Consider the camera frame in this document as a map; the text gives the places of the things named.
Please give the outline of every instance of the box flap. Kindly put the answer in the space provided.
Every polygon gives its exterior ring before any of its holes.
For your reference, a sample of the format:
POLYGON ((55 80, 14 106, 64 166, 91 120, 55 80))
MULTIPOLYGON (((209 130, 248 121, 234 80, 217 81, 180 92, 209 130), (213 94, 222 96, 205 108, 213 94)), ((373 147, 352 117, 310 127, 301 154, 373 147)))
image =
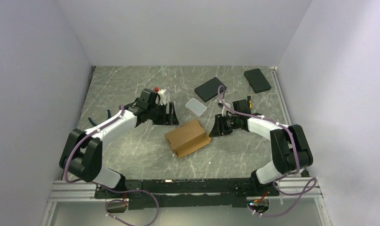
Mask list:
POLYGON ((165 134, 169 147, 178 158, 184 157, 211 142, 197 119, 165 134))

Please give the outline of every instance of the small white box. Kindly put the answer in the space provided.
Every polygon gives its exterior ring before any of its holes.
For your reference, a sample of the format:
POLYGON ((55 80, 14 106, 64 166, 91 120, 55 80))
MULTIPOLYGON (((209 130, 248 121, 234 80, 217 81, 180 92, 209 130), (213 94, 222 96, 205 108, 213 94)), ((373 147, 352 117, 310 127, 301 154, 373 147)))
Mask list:
POLYGON ((206 111, 206 106, 194 98, 190 99, 185 106, 197 117, 200 117, 206 111))

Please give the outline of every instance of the metal frame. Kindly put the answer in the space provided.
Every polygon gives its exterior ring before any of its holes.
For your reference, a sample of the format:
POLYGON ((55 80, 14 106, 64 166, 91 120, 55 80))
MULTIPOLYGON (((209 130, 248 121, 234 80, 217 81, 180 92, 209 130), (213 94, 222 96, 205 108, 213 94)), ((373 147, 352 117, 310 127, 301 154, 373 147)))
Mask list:
MULTIPOLYGON (((285 116, 286 124, 290 125, 291 120, 285 106, 283 94, 280 89, 280 85, 277 80, 276 67, 270 68, 271 76, 273 77, 274 83, 276 85, 276 90, 279 95, 279 102, 285 116)), ((305 184, 311 178, 301 178, 301 177, 288 177, 280 180, 278 182, 278 187, 287 193, 301 192, 305 184)), ((106 202, 108 199, 95 199, 94 194, 96 190, 96 185, 86 182, 77 182, 74 184, 67 184, 64 181, 54 181, 49 200, 46 204, 45 212, 41 221, 41 226, 50 226, 56 206, 58 202, 106 202)), ((260 197, 247 197, 247 200, 254 200, 260 197)), ((269 199, 280 199, 283 204, 284 199, 294 199, 297 196, 286 196, 280 194, 279 196, 268 196, 269 199)), ((327 209, 323 200, 323 196, 320 190, 319 184, 316 185, 310 192, 304 194, 302 198, 314 198, 317 211, 319 213, 320 220, 323 226, 331 226, 330 219, 328 217, 327 209)))

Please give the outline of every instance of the wire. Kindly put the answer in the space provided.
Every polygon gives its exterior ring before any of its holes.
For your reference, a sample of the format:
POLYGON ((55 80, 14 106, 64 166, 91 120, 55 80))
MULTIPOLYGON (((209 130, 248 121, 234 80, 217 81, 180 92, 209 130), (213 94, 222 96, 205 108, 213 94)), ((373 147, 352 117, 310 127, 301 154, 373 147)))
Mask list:
POLYGON ((122 198, 123 201, 125 201, 125 199, 127 198, 127 193, 125 193, 124 197, 122 198))
MULTIPOLYGON (((110 119, 111 118, 111 111, 109 109, 107 109, 107 119, 110 119)), ((92 126, 97 126, 98 124, 92 119, 92 118, 87 118, 90 122, 90 124, 92 124, 92 126)))
POLYGON ((268 195, 268 191, 265 191, 265 193, 263 194, 262 198, 254 200, 254 202, 260 202, 260 201, 262 201, 267 195, 268 195))
POLYGON ((280 123, 276 123, 274 120, 266 118, 265 116, 262 117, 262 116, 259 116, 259 115, 245 114, 245 113, 237 112, 237 111, 231 109, 229 106, 227 106, 227 104, 224 102, 223 97, 222 97, 225 94, 225 90, 222 91, 222 93, 223 93, 222 96, 221 96, 221 93, 219 92, 219 90, 221 90, 221 88, 223 88, 223 87, 224 87, 223 85, 220 85, 218 87, 218 98, 222 102, 223 106, 225 106, 227 108, 228 111, 236 113, 236 114, 239 114, 239 115, 242 115, 242 116, 252 117, 252 118, 261 119, 261 120, 265 120, 265 121, 271 122, 271 123, 277 125, 278 127, 284 129, 287 132, 288 136, 290 137, 291 144, 293 144, 293 152, 294 152, 295 165, 296 165, 296 171, 295 172, 289 172, 288 174, 297 174, 297 173, 299 173, 300 172, 300 160, 298 159, 298 154, 297 154, 296 145, 295 145, 295 142, 294 142, 294 137, 293 137, 293 134, 290 132, 290 130, 287 127, 285 127, 284 125, 282 125, 280 123))
MULTIPOLYGON (((128 191, 115 191, 115 190, 112 190, 111 188, 106 187, 106 186, 104 186, 104 185, 101 185, 101 187, 104 188, 104 189, 107 190, 107 191, 110 191, 110 192, 113 192, 113 193, 117 193, 117 194, 125 194, 125 193, 130 193, 130 192, 143 192, 143 193, 148 194, 149 196, 151 196, 151 197, 153 198, 155 204, 157 205, 157 212, 155 213, 155 217, 153 218, 153 220, 151 220, 148 224, 146 224, 146 225, 144 225, 144 226, 150 226, 150 225, 152 225, 152 224, 155 222, 155 220, 157 219, 158 214, 159 214, 159 203, 158 203, 157 198, 156 198, 153 194, 151 194, 150 192, 145 191, 145 190, 142 190, 142 189, 128 190, 128 191)), ((114 199, 114 200, 109 201, 108 203, 106 203, 106 205, 105 205, 105 207, 104 207, 104 210, 105 210, 105 212, 106 212, 106 216, 109 216, 110 218, 113 218, 113 219, 115 219, 115 220, 121 222, 122 224, 125 224, 125 225, 128 225, 128 226, 134 226, 134 225, 132 225, 132 224, 126 222, 126 221, 123 221, 123 220, 121 220, 120 218, 118 218, 118 217, 116 217, 116 216, 114 216, 114 215, 112 215, 112 214, 110 214, 110 213, 108 212, 108 210, 107 210, 108 206, 109 206, 111 203, 114 203, 114 202, 126 203, 126 201, 124 201, 124 200, 122 200, 122 199, 114 199)))
MULTIPOLYGON (((219 100, 221 101, 221 103, 228 109, 228 111, 232 112, 232 113, 236 113, 236 114, 239 114, 239 115, 243 115, 243 116, 247 116, 247 117, 252 117, 252 118, 256 118, 256 119, 260 119, 260 120, 265 120, 265 121, 268 121, 268 122, 271 122, 275 125, 277 125, 278 127, 284 129, 284 131, 286 131, 286 133, 288 134, 288 136, 290 137, 290 141, 291 141, 291 144, 293 145, 293 153, 294 153, 294 157, 295 157, 295 165, 296 165, 296 171, 295 172, 289 172, 287 174, 297 174, 300 172, 300 160, 298 159, 298 153, 297 153, 297 148, 296 148, 296 145, 295 145, 295 142, 294 142, 294 137, 293 137, 293 134, 291 133, 291 131, 285 127, 284 125, 280 124, 280 123, 276 123, 274 120, 272 119, 269 119, 269 118, 266 118, 266 117, 262 117, 262 116, 258 116, 258 115, 252 115, 252 114, 245 114, 245 113, 241 113, 241 112, 237 112, 233 109, 231 109, 229 106, 227 106, 227 104, 225 104, 224 100, 223 100, 223 97, 224 97, 224 93, 225 93, 225 90, 223 90, 223 95, 221 95, 221 93, 219 92, 221 90, 221 88, 223 88, 224 86, 223 85, 220 85, 218 87, 218 98, 219 100)), ((275 179, 275 181, 272 182, 273 184, 273 187, 278 191, 280 192, 281 194, 284 194, 284 195, 299 195, 298 198, 295 200, 295 202, 284 212, 282 213, 279 213, 279 214, 275 214, 275 215, 266 215, 266 214, 261 214, 260 213, 260 216, 261 217, 267 217, 267 218, 274 218, 274 217, 280 217, 280 216, 283 216, 285 214, 287 214, 288 212, 290 212, 294 206, 300 201, 301 197, 303 194, 305 194, 306 192, 309 192, 310 190, 312 190, 316 184, 317 184, 317 179, 316 178, 311 178, 307 183, 306 185, 304 186, 303 190, 299 193, 285 193, 283 191, 281 191, 277 186, 276 186, 276 181, 278 180, 281 180, 285 177, 287 177, 287 174, 286 175, 283 175, 277 179, 275 179), (311 182, 314 182, 312 186, 310 186, 310 188, 308 188, 308 185, 311 183, 311 182)))
POLYGON ((136 97, 135 101, 131 102, 130 105, 134 104, 134 103, 135 103, 136 101, 138 101, 138 100, 139 100, 139 98, 136 97))
POLYGON ((301 197, 303 194, 305 194, 306 192, 308 192, 308 190, 306 190, 306 188, 308 187, 308 185, 314 181, 314 183, 312 184, 312 186, 309 188, 309 191, 316 186, 317 184, 317 179, 316 178, 311 178, 305 185, 305 187, 303 188, 302 192, 300 192, 298 198, 295 200, 295 202, 284 212, 282 213, 279 213, 279 214, 275 214, 275 215, 266 215, 266 214, 262 214, 260 213, 260 216, 261 217, 265 217, 265 218, 275 218, 275 217, 281 217, 285 214, 287 214, 288 212, 290 212, 300 201, 301 197))
MULTIPOLYGON (((101 131, 101 130, 103 130, 104 128, 106 128, 106 127, 108 127, 108 126, 114 124, 116 121, 118 121, 118 120, 120 119, 120 116, 123 116, 124 113, 125 113, 124 106, 120 106, 119 109, 121 110, 121 113, 120 113, 117 117, 115 117, 115 118, 114 118, 113 120, 111 120, 110 122, 108 122, 108 123, 102 125, 100 128, 97 128, 97 129, 91 131, 89 134, 87 134, 85 137, 83 137, 83 138, 82 138, 82 139, 81 139, 81 140, 80 140, 80 141, 74 146, 74 148, 72 149, 72 151, 71 151, 70 155, 68 156, 67 161, 66 161, 66 163, 65 163, 65 167, 64 167, 64 179, 65 179, 65 182, 67 182, 67 183, 75 183, 75 182, 81 180, 81 179, 75 179, 75 180, 69 180, 69 179, 68 179, 68 168, 69 168, 69 165, 70 165, 70 163, 71 163, 71 160, 72 160, 72 158, 73 158, 75 152, 79 149, 79 147, 83 144, 83 142, 85 142, 89 137, 91 137, 92 135, 94 135, 94 134, 97 133, 98 131, 101 131)), ((126 193, 130 193, 130 192, 143 192, 143 193, 148 194, 148 195, 151 196, 151 197, 153 198, 153 200, 155 201, 155 203, 156 203, 156 205, 157 205, 157 212, 156 212, 156 214, 155 214, 154 219, 153 219, 150 223, 146 224, 145 226, 149 226, 149 225, 153 224, 154 221, 157 219, 157 217, 158 217, 158 213, 159 213, 159 204, 158 204, 158 200, 157 200, 157 198, 156 198, 153 194, 151 194, 150 192, 145 191, 145 190, 115 191, 115 190, 113 190, 113 189, 111 189, 111 188, 109 188, 109 187, 107 187, 107 186, 105 186, 105 185, 101 185, 101 184, 97 184, 97 183, 94 183, 94 184, 96 184, 96 185, 100 185, 100 186, 102 186, 105 190, 110 191, 110 192, 113 192, 113 193, 117 193, 117 194, 126 194, 126 193)), ((119 221, 119 222, 121 222, 121 223, 123 223, 123 224, 125 224, 125 225, 128 225, 128 226, 134 226, 134 225, 131 225, 131 224, 129 224, 129 223, 127 223, 127 222, 125 222, 125 221, 123 221, 123 220, 121 220, 121 219, 119 219, 119 218, 113 216, 112 214, 110 214, 110 213, 107 211, 107 207, 108 207, 108 205, 110 205, 110 204, 113 203, 113 202, 118 202, 118 201, 119 201, 119 202, 122 202, 122 203, 126 203, 126 201, 124 201, 124 200, 112 200, 112 201, 106 203, 106 205, 105 205, 105 211, 106 211, 106 213, 107 213, 106 216, 109 216, 109 217, 111 217, 111 218, 113 218, 113 219, 115 219, 115 220, 117 220, 117 221, 119 221)))

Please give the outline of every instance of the red object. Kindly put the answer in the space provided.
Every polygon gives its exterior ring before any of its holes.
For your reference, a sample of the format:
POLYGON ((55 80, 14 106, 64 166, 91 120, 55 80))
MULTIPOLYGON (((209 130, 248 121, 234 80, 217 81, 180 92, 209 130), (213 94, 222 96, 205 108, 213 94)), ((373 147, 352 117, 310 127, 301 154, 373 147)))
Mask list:
POLYGON ((268 191, 265 191, 265 193, 263 194, 263 196, 262 196, 260 199, 255 200, 255 202, 260 202, 260 201, 262 201, 267 195, 268 195, 268 191))

